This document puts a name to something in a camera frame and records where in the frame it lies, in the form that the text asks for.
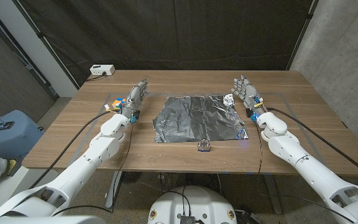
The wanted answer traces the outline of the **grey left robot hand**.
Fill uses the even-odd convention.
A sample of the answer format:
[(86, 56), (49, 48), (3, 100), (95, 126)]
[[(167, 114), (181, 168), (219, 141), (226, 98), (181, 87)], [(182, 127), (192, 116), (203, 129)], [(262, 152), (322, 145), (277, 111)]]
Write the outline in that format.
[(121, 108), (121, 114), (127, 118), (130, 118), (136, 111), (140, 110), (144, 98), (147, 96), (148, 80), (143, 79), (137, 85), (135, 85), (129, 92), (125, 103)]

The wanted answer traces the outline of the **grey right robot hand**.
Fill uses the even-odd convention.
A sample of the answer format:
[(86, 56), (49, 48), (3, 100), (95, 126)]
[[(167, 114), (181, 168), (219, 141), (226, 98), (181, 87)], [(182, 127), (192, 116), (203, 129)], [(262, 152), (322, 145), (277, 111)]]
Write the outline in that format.
[(244, 75), (241, 75), (240, 79), (234, 79), (234, 88), (232, 88), (231, 91), (242, 100), (248, 117), (259, 117), (261, 114), (267, 112), (263, 98), (255, 86), (253, 86)]

